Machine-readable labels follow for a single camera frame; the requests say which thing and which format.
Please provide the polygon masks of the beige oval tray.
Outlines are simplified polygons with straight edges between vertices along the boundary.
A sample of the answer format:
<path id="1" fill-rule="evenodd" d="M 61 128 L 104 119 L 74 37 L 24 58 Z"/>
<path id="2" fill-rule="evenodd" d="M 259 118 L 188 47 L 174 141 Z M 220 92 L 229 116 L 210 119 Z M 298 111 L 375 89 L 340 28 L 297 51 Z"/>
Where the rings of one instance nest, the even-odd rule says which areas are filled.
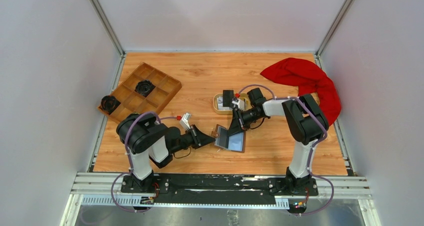
<path id="1" fill-rule="evenodd" d="M 243 104 L 243 110 L 251 109 L 251 102 L 249 100 L 249 97 L 246 93 L 241 93 L 239 98 L 244 102 Z M 213 97 L 213 110 L 218 115 L 231 115 L 232 110 L 229 107 L 223 106 L 223 93 L 218 93 Z"/>

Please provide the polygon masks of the brown leather card holder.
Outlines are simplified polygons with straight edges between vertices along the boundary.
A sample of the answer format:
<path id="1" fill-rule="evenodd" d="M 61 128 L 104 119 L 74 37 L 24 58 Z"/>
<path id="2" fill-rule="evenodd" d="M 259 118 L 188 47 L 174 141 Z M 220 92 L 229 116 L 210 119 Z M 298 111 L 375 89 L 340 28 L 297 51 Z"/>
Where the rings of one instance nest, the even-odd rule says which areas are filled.
<path id="1" fill-rule="evenodd" d="M 216 133 L 216 129 L 218 128 L 218 126 L 221 126 L 219 124 L 216 125 L 215 130 L 212 132 L 212 134 L 216 137 L 218 136 Z M 245 152 L 245 144 L 246 144 L 246 133 L 245 132 L 241 132 L 238 134 L 235 134 L 233 136 L 229 136 L 228 137 L 228 149 L 223 149 L 223 150 L 227 150 L 227 151 L 232 151 L 232 152 L 238 152 L 238 153 L 244 153 Z"/>

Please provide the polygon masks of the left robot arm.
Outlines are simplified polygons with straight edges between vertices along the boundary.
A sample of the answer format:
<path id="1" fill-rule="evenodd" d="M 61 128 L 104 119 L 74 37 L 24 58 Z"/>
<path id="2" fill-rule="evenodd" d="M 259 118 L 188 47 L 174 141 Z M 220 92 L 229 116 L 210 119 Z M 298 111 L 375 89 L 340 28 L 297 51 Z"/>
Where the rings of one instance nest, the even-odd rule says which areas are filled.
<path id="1" fill-rule="evenodd" d="M 191 124 L 190 117 L 188 112 L 175 117 L 184 133 L 175 126 L 166 126 L 152 111 L 132 113 L 118 124 L 116 133 L 124 144 L 130 164 L 129 175 L 123 181 L 127 186 L 142 193 L 149 192 L 154 186 L 151 163 L 164 168 L 177 152 L 199 149 L 215 141 L 213 136 Z"/>

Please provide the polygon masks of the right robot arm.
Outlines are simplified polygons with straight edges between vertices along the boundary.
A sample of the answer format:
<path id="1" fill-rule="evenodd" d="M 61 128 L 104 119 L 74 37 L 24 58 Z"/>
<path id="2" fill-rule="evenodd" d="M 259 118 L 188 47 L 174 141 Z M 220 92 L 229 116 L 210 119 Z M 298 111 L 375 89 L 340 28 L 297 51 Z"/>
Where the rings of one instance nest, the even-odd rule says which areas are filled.
<path id="1" fill-rule="evenodd" d="M 259 88 L 247 93 L 251 108 L 242 110 L 241 100 L 232 90 L 223 91 L 222 105 L 232 110 L 227 129 L 227 142 L 234 144 L 236 138 L 252 129 L 251 124 L 272 116 L 285 117 L 291 136 L 295 140 L 293 158 L 286 169 L 283 188 L 298 195 L 312 180 L 311 165 L 314 150 L 327 137 L 329 123 L 323 111 L 310 94 L 300 97 L 266 99 Z"/>

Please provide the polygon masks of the black card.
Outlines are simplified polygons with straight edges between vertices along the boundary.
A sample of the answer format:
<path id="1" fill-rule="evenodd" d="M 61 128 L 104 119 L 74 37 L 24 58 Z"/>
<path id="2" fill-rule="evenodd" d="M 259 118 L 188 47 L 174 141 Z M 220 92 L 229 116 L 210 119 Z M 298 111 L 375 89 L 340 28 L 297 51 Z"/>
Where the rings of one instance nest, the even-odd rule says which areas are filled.
<path id="1" fill-rule="evenodd" d="M 233 99 L 235 97 L 233 90 L 223 90 L 222 91 L 222 106 L 226 108 L 231 108 L 233 105 Z"/>
<path id="2" fill-rule="evenodd" d="M 215 138 L 214 145 L 216 147 L 227 150 L 229 146 L 228 130 L 225 127 L 218 126 L 216 129 L 216 133 L 217 133 L 217 137 Z"/>

